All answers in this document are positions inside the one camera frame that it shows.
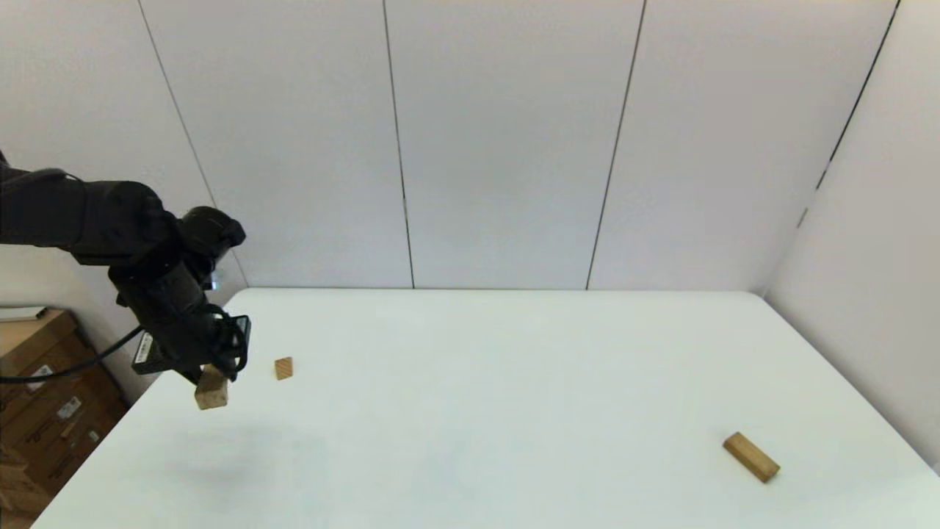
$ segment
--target wooden block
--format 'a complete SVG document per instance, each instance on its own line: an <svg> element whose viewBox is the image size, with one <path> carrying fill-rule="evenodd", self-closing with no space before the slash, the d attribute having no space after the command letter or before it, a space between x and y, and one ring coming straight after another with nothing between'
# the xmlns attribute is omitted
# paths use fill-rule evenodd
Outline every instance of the wooden block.
<svg viewBox="0 0 940 529"><path fill-rule="evenodd" d="M199 409L221 408L228 404L228 378L214 365L202 368L202 376L196 386L196 403Z"/></svg>
<svg viewBox="0 0 940 529"><path fill-rule="evenodd" d="M293 377L293 357L274 361L274 375L278 380Z"/></svg>
<svg viewBox="0 0 940 529"><path fill-rule="evenodd" d="M736 432L727 438L723 446L725 450L731 452L735 459L741 461L742 465L764 483L767 483L780 470L780 465L774 463L773 459L767 457L741 432Z"/></svg>

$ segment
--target label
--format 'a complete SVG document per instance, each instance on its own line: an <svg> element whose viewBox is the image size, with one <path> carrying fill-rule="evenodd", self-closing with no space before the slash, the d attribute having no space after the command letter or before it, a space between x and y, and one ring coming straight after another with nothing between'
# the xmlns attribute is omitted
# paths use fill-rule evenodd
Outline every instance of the label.
<svg viewBox="0 0 940 529"><path fill-rule="evenodd" d="M133 357L133 363L143 363L150 356L150 346L153 345L153 337L149 332L145 332L140 339L140 345L137 347L137 354Z"/></svg>
<svg viewBox="0 0 940 529"><path fill-rule="evenodd" d="M36 373L30 376L31 377L45 377L46 375L51 375L52 373L53 373L53 369L51 367L49 367L48 365L43 365L42 367L36 370ZM44 381L32 382L30 384L26 384L26 389L29 390L30 392L34 392L35 390L38 390L39 388L41 388L44 384L45 384Z"/></svg>
<svg viewBox="0 0 940 529"><path fill-rule="evenodd" d="M59 419L62 419L63 421L65 421L66 419L74 415L75 411L77 411L81 406L82 406L82 401L78 400L78 397L72 397L71 399L69 399L69 402L62 405L62 408L59 408L59 411L57 413L59 416Z"/></svg>

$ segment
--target white wall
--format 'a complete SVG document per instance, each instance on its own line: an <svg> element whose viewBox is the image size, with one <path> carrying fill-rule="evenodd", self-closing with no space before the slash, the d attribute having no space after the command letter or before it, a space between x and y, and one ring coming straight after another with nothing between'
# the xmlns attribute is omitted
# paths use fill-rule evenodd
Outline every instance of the white wall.
<svg viewBox="0 0 940 529"><path fill-rule="evenodd" d="M418 288L585 288L642 0L388 2Z"/></svg>
<svg viewBox="0 0 940 529"><path fill-rule="evenodd" d="M145 0L252 286L411 287L382 0Z"/></svg>
<svg viewBox="0 0 940 529"><path fill-rule="evenodd" d="M895 0L650 0L590 287L762 292Z"/></svg>
<svg viewBox="0 0 940 529"><path fill-rule="evenodd" d="M940 463L940 2L903 0L767 299Z"/></svg>

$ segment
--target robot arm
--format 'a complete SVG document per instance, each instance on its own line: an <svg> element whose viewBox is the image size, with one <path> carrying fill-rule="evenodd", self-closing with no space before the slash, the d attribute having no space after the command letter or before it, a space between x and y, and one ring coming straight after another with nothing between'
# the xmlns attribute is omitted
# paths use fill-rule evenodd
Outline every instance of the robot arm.
<svg viewBox="0 0 940 529"><path fill-rule="evenodd" d="M174 370L197 384L212 364L235 380L247 362L250 321L209 303L212 271L240 245L242 225L211 207L177 219L136 182L82 182L61 169L11 168L0 153L0 244L63 249L107 265L117 303L148 333L133 369Z"/></svg>

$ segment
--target black cable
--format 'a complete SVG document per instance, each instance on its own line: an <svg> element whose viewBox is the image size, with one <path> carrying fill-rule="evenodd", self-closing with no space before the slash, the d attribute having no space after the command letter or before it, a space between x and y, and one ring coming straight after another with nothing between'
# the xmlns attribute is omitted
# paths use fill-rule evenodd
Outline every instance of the black cable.
<svg viewBox="0 0 940 529"><path fill-rule="evenodd" d="M58 373L51 373L50 375L41 375L39 377L0 377L0 384L32 384L34 382L45 382L50 378L59 378L67 377L73 373L91 367L92 365L97 364L98 362L104 360L108 355L114 353L118 349L122 348L127 344L134 336L140 333L141 330L144 330L143 327L137 326L134 330L127 333L126 336L118 340L114 345L111 345L107 349L104 349L100 354L95 355L95 358L88 359L86 361L81 361L76 363L69 369L65 371L59 371Z"/></svg>

